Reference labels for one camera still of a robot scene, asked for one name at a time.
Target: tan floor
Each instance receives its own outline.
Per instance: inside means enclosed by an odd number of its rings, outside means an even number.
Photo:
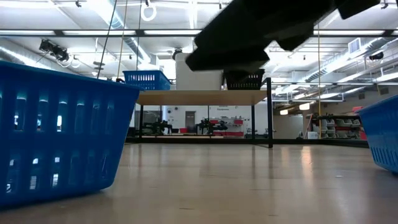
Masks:
[[[397,223],[398,177],[368,149],[128,145],[114,185],[0,223]]]

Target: blue plastic basket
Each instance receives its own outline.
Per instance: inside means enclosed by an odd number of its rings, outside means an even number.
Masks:
[[[0,206],[112,185],[139,88],[0,62]]]
[[[358,111],[374,162],[398,172],[398,95]]]
[[[170,90],[170,81],[162,71],[124,71],[126,83],[145,90]]]

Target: ceiling light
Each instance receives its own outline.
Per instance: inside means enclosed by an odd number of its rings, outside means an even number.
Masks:
[[[327,99],[339,95],[340,93],[325,93],[321,95],[321,99]]]
[[[355,88],[355,89],[352,89],[352,90],[348,90],[348,91],[346,91],[345,93],[346,93],[346,94],[354,93],[354,92],[356,92],[356,91],[358,91],[358,90],[362,90],[363,88],[364,88],[364,87]]]
[[[107,35],[107,30],[65,30],[65,35]],[[135,35],[134,30],[125,30],[124,35]],[[123,30],[110,30],[109,35],[123,35]]]
[[[378,83],[378,85],[398,85],[398,83]]]
[[[387,81],[387,80],[392,80],[398,78],[398,72],[392,73],[392,74],[387,74],[387,75],[383,75],[379,78],[375,78],[373,81],[374,82],[383,82],[383,81]]]
[[[314,35],[381,35],[384,30],[314,30]]]
[[[289,113],[289,111],[288,110],[282,110],[279,113],[280,113],[280,115],[287,115]]]
[[[0,35],[55,35],[52,30],[0,30]]]
[[[337,85],[361,85],[361,86],[367,86],[367,85],[373,85],[373,83],[336,83]]]
[[[358,78],[358,77],[360,77],[361,76],[361,74],[354,74],[354,75],[350,75],[350,76],[348,76],[348,77],[345,77],[345,78],[342,78],[341,80],[338,80],[337,82],[338,83],[340,83],[340,82],[347,82],[347,81],[351,81],[351,80],[353,80],[353,79],[355,79],[355,78]]]
[[[271,85],[291,85],[291,82],[271,82]]]
[[[197,35],[200,30],[145,30],[146,35]]]
[[[298,106],[300,110],[309,110],[310,109],[310,103],[304,103],[303,105]]]

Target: door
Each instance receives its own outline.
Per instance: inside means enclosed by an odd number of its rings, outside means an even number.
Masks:
[[[188,133],[195,133],[195,113],[196,111],[185,112],[185,127],[187,127]]]

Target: hanging ring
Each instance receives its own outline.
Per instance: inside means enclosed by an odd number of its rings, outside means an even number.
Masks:
[[[146,17],[144,14],[144,11],[145,11],[145,9],[149,9],[149,8],[151,8],[153,10],[152,15],[150,17]],[[149,22],[149,21],[155,19],[156,14],[157,14],[156,7],[154,4],[150,3],[150,0],[147,0],[146,3],[142,3],[141,18],[143,21]]]

